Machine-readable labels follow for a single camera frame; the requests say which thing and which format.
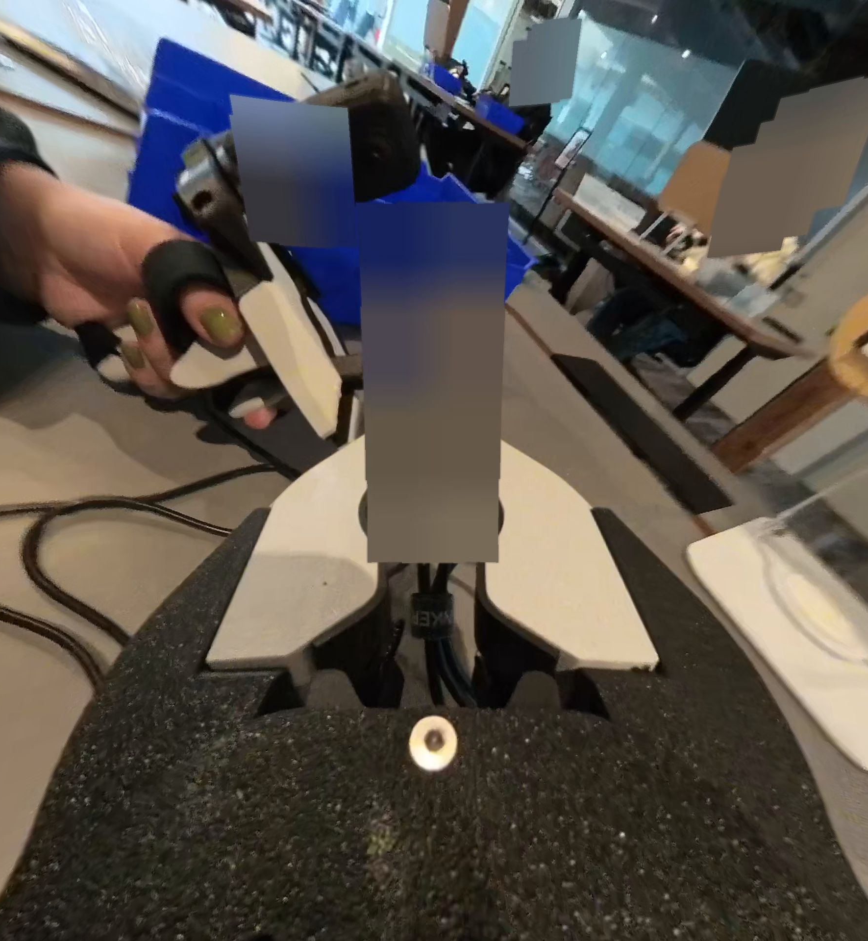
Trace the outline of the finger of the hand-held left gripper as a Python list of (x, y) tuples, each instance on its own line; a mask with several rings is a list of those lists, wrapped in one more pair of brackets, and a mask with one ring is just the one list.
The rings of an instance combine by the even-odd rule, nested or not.
[(298, 301), (275, 281), (265, 280), (242, 297), (239, 310), (312, 430), (323, 440), (330, 438), (338, 426), (343, 380)]

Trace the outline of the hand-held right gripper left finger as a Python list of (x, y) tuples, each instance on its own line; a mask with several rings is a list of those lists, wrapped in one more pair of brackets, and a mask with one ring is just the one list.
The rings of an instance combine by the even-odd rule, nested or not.
[(383, 598), (358, 517), (366, 488), (365, 448), (343, 447), (275, 498), (210, 643), (210, 670), (284, 669), (310, 686), (318, 646)]

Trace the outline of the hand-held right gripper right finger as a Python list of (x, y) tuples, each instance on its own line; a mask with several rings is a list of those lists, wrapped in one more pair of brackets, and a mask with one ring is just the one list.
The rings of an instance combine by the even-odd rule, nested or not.
[(660, 657), (592, 505), (562, 477), (500, 443), (498, 561), (477, 599), (564, 669), (654, 671)]

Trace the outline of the blue plastic bin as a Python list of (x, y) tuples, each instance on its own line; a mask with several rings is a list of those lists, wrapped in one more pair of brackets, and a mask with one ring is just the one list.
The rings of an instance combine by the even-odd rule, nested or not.
[[(129, 173), (130, 205), (207, 241), (181, 213), (174, 193), (183, 169), (181, 154), (198, 138), (229, 129), (233, 95), (291, 100), (175, 41), (158, 42), (137, 157)], [(293, 248), (291, 253), (317, 290), (319, 306), (330, 322), (359, 325), (357, 249)]]

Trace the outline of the person's left forearm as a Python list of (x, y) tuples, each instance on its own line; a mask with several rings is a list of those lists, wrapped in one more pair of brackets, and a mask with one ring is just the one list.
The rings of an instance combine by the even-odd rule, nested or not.
[(41, 323), (40, 222), (31, 185), (51, 169), (25, 123), (0, 107), (0, 322)]

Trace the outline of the person's left hand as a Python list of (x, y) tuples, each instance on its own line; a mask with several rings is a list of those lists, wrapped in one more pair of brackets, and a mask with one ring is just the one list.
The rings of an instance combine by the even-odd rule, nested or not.
[(40, 172), (33, 196), (38, 223), (37, 283), (42, 306), (63, 326), (100, 322), (128, 326), (133, 340), (121, 358), (134, 384), (150, 397), (174, 401), (187, 392), (171, 373), (179, 355), (160, 330), (142, 277), (157, 246), (188, 236), (114, 199)]

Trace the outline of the clear acrylic sheet stand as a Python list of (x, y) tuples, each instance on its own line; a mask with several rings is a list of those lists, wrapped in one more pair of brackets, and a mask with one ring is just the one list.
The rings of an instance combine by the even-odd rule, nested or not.
[(707, 592), (868, 772), (868, 410), (846, 406), (747, 472), (764, 515), (687, 550)]

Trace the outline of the wooden column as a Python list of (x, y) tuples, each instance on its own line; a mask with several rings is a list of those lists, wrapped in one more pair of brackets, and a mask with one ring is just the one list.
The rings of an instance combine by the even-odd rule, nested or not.
[(822, 360), (710, 446), (730, 472), (772, 457), (851, 401)]

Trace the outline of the wooden office desk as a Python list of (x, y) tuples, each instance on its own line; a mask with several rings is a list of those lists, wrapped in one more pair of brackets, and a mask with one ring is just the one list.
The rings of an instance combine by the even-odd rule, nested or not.
[(585, 227), (590, 230), (594, 244), (605, 243), (619, 249), (648, 277), (659, 283), (662, 294), (682, 297), (690, 308), (722, 324), (728, 334), (743, 343), (743, 347), (733, 358), (727, 360), (675, 406), (673, 415), (679, 421), (692, 417), (756, 359), (800, 359), (814, 362), (821, 358), (820, 348), (811, 346), (774, 318), (766, 314), (749, 316), (736, 312), (729, 301), (713, 296), (694, 276), (684, 274), (679, 265), (668, 261), (656, 246), (646, 241), (643, 236), (611, 221), (590, 203), (560, 189), (555, 190), (553, 199), (564, 210), (581, 218)]

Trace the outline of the small framed floor sign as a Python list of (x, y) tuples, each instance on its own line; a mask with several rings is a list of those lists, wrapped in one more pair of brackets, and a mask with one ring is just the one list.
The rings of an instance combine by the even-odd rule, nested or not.
[(555, 190), (560, 186), (560, 183), (563, 181), (565, 175), (567, 174), (569, 168), (574, 164), (575, 160), (581, 155), (581, 152), (586, 145), (587, 141), (592, 136), (592, 131), (580, 127), (571, 137), (569, 138), (566, 146), (558, 154), (557, 158), (553, 162), (553, 176), (551, 180), (550, 187), (545, 196), (545, 199), (541, 205), (541, 208), (538, 210), (536, 219), (540, 219), (544, 213), (546, 207), (549, 205), (552, 200)]

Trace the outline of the rounded wooden board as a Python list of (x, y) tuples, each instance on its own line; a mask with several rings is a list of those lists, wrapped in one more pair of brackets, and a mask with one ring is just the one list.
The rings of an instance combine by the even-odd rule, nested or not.
[(868, 398), (868, 357), (857, 345), (868, 332), (868, 294), (847, 310), (832, 331), (827, 362), (832, 376), (850, 394)]

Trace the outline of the brown cardboard panel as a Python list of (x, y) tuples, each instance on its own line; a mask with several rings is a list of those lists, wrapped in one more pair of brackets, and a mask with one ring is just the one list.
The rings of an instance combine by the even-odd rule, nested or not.
[(729, 150), (705, 140), (688, 147), (656, 198), (661, 212), (710, 225), (730, 158)]

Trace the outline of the black screen panel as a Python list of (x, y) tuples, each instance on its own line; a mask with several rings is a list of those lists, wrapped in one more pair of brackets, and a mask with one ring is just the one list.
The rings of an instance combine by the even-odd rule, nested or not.
[(778, 108), (780, 78), (769, 63), (742, 64), (702, 139), (728, 151), (753, 144), (761, 124), (771, 121)]

